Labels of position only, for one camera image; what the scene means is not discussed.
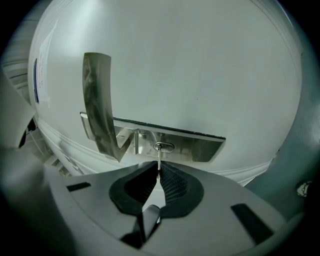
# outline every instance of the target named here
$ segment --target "white paper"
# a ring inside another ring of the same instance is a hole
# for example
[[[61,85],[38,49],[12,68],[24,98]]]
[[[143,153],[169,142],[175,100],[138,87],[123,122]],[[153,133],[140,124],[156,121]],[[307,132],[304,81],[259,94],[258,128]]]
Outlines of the white paper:
[[[57,27],[57,22],[55,22],[53,29],[42,41],[39,48],[39,56],[36,61],[36,90],[39,102],[49,102],[50,98],[48,95],[47,87],[47,63],[48,63],[48,54],[50,48],[50,42],[54,31]]]

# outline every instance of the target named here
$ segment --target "metal pin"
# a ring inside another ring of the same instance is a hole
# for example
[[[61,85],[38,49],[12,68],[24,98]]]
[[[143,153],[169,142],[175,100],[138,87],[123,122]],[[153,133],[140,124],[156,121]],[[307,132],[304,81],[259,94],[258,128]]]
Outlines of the metal pin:
[[[158,147],[158,171],[161,170],[161,145]]]

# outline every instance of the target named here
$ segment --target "white plastic panel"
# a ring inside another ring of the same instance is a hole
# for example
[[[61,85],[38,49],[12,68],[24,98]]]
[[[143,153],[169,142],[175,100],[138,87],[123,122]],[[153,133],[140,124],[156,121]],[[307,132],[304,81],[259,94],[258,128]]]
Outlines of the white plastic panel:
[[[56,25],[46,69],[50,100],[33,103],[55,131],[98,151],[79,116],[83,55],[98,52],[112,58],[115,117],[226,137],[211,162],[182,164],[210,172],[259,167],[282,145],[300,99],[291,56],[299,47],[289,50],[252,1],[73,0],[57,9],[58,3],[40,21],[28,66],[33,70],[41,41]],[[149,160],[126,154],[117,166]]]

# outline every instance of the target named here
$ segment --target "metal bracket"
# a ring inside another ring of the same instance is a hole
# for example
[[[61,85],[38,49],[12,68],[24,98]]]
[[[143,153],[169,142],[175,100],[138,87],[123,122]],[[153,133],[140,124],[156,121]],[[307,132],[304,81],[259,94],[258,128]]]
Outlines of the metal bracket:
[[[208,162],[226,140],[209,134],[113,118],[110,90],[111,57],[87,52],[83,57],[83,96],[85,112],[81,120],[88,139],[100,153],[118,162],[124,154],[158,157],[156,143],[173,145],[171,152],[161,148],[167,161]]]

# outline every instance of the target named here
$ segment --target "black rectangular slot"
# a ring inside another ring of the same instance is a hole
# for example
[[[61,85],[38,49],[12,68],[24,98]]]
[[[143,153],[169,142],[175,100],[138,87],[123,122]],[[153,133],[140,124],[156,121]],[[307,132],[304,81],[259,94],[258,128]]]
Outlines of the black rectangular slot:
[[[90,186],[91,186],[90,183],[82,182],[82,183],[66,186],[66,188],[69,190],[69,192],[72,192],[72,191],[81,190]]]
[[[34,93],[35,102],[39,103],[38,90],[37,90],[37,59],[35,59],[33,64],[33,93]]]
[[[246,204],[236,204],[231,206],[231,209],[257,245],[273,235],[273,232]]]

